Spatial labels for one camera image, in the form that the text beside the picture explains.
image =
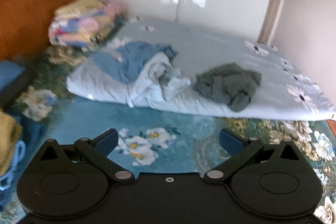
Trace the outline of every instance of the blue cloth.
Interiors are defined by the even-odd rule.
[[[18,163],[23,159],[25,152],[26,144],[19,140],[15,145],[13,158],[7,172],[0,177],[0,191],[4,191],[11,186],[14,179],[14,171],[16,170]]]
[[[107,52],[97,52],[91,55],[91,59],[103,72],[122,84],[135,81],[145,63],[158,52],[163,52],[169,59],[177,56],[171,46],[151,45],[142,41],[130,42],[116,52],[121,55],[122,61]]]
[[[14,62],[3,60],[0,62],[0,91],[14,82],[26,69]]]
[[[8,203],[11,201],[16,184],[28,166],[31,158],[34,156],[37,146],[40,144],[41,137],[46,131],[46,126],[44,124],[35,122],[23,114],[19,114],[18,117],[17,120],[21,120],[21,141],[26,145],[26,153],[22,160],[17,163],[16,169],[13,171],[10,187],[0,191],[0,212],[5,210]],[[20,152],[18,159],[21,158],[20,156],[22,156],[22,151]]]

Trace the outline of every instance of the bed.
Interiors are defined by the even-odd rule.
[[[262,82],[251,103],[243,111],[234,112],[225,104],[203,98],[192,86],[171,100],[153,98],[153,91],[147,96],[134,96],[131,84],[113,80],[89,59],[68,77],[70,92],[102,102],[214,117],[318,121],[330,119],[334,114],[331,102],[317,84],[303,76],[276,47],[151,18],[132,19],[114,39],[171,45],[179,52],[173,66],[192,83],[196,75],[231,62],[259,71]],[[113,50],[108,46],[103,49]]]

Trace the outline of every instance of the white flower pattern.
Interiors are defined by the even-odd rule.
[[[144,135],[127,136],[128,129],[119,130],[118,146],[115,150],[124,155],[134,157],[132,165],[151,165],[158,157],[159,148],[168,149],[175,145],[176,135],[169,134],[164,128],[148,129]]]
[[[292,65],[292,63],[290,63],[290,61],[285,58],[280,58],[280,60],[283,66],[283,70],[285,72],[292,72],[294,70],[294,66]]]
[[[317,143],[312,143],[315,147],[316,153],[325,160],[333,160],[335,158],[335,151],[329,138],[319,131],[314,132]]]
[[[135,22],[138,22],[138,21],[141,21],[141,20],[142,20],[142,18],[140,18],[140,17],[132,17],[128,21],[130,23],[135,23]]]
[[[264,57],[269,55],[269,52],[266,51],[265,49],[261,48],[261,47],[257,47],[255,44],[252,44],[248,41],[245,41],[245,45],[250,48],[251,51],[255,51],[256,54],[260,54]]]
[[[316,105],[311,102],[311,98],[308,95],[305,95],[304,91],[296,86],[287,85],[288,92],[294,96],[294,101],[302,103],[305,109],[311,109],[313,113],[318,113]]]
[[[124,37],[122,39],[116,37],[111,42],[107,43],[106,48],[116,49],[116,48],[125,46],[127,43],[130,43],[132,41],[133,41],[133,38],[131,37]]]
[[[336,204],[332,203],[328,196],[325,197],[324,206],[319,206],[314,215],[319,218],[325,224],[336,223]]]
[[[284,121],[283,124],[293,137],[299,138],[302,142],[311,142],[310,133],[313,131],[309,127],[308,121]]]
[[[319,169],[315,169],[315,168],[313,168],[313,169],[314,169],[316,175],[318,176],[318,178],[320,179],[320,181],[322,182],[322,184],[326,185],[327,182],[328,182],[328,177],[325,176],[325,174],[323,174],[322,172],[320,172]]]
[[[176,135],[170,135],[164,128],[149,129],[146,131],[146,135],[150,143],[160,145],[164,149],[173,145],[177,139]]]
[[[140,30],[148,31],[148,32],[154,32],[155,31],[154,27],[152,27],[152,26],[142,26],[142,27],[140,27]]]
[[[278,47],[276,47],[276,46],[273,46],[273,45],[270,45],[270,47],[271,47],[271,49],[272,49],[273,51],[275,51],[275,52],[277,52],[277,51],[278,51]]]

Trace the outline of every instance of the wall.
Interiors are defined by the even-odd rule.
[[[272,44],[336,105],[336,0],[285,0]]]

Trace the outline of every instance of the wooden furniture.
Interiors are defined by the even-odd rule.
[[[34,58],[49,45],[53,12],[74,0],[0,0],[0,60]]]

